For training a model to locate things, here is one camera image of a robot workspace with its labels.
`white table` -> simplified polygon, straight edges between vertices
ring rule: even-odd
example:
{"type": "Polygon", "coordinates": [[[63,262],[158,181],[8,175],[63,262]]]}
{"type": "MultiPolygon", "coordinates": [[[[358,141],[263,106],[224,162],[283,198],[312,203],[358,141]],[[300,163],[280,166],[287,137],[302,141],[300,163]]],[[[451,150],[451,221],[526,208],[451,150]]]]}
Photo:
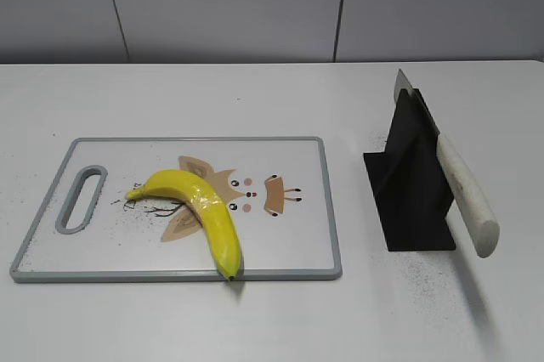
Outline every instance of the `white table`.
{"type": "Polygon", "coordinates": [[[0,66],[0,360],[480,361],[544,353],[544,64],[0,66]],[[478,258],[390,253],[361,160],[399,67],[501,224],[478,258]],[[78,137],[318,135],[343,262],[328,282],[17,285],[9,265],[78,137]]]}

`kitchen knife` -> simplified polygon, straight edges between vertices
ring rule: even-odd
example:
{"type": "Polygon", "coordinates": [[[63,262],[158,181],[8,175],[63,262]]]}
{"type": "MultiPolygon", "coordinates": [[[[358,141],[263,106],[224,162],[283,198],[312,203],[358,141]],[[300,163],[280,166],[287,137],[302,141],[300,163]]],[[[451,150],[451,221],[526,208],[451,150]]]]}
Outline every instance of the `kitchen knife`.
{"type": "Polygon", "coordinates": [[[394,86],[395,103],[401,89],[408,92],[412,102],[422,110],[422,116],[428,119],[433,136],[437,139],[436,156],[456,199],[474,248],[480,257],[488,257],[499,241],[500,228],[482,189],[465,161],[436,126],[419,90],[412,87],[404,72],[399,69],[394,86]]]}

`black knife holder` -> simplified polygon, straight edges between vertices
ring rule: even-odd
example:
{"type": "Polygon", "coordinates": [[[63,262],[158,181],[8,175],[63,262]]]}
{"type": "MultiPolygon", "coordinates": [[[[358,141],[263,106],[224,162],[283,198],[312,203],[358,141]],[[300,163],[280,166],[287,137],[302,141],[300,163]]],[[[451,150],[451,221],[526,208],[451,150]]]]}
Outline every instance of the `black knife holder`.
{"type": "Polygon", "coordinates": [[[390,252],[455,250],[445,215],[453,194],[436,157],[436,135],[405,89],[384,152],[364,160],[390,252]]]}

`cutting board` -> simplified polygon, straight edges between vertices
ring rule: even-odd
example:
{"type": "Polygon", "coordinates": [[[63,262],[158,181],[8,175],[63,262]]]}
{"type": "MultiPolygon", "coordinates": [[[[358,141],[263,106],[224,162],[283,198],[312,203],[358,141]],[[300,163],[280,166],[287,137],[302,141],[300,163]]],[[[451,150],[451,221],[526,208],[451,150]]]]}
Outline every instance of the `cutting board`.
{"type": "Polygon", "coordinates": [[[125,199],[152,173],[179,168],[208,180],[229,208],[243,256],[238,280],[333,280],[342,273],[321,139],[115,138],[71,144],[12,277],[221,280],[205,232],[186,206],[125,199]],[[96,187],[80,194],[91,176],[96,187]]]}

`banana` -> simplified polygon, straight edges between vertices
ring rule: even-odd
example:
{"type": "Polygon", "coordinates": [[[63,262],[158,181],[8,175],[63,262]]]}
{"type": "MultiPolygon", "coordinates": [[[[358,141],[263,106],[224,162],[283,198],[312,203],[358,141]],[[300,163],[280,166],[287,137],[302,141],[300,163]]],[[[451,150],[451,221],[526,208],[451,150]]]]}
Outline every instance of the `banana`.
{"type": "Polygon", "coordinates": [[[146,196],[173,198],[188,205],[206,231],[219,273],[227,280],[235,278],[241,262],[240,242],[227,206],[206,180],[178,169],[159,171],[127,193],[129,200],[146,196]]]}

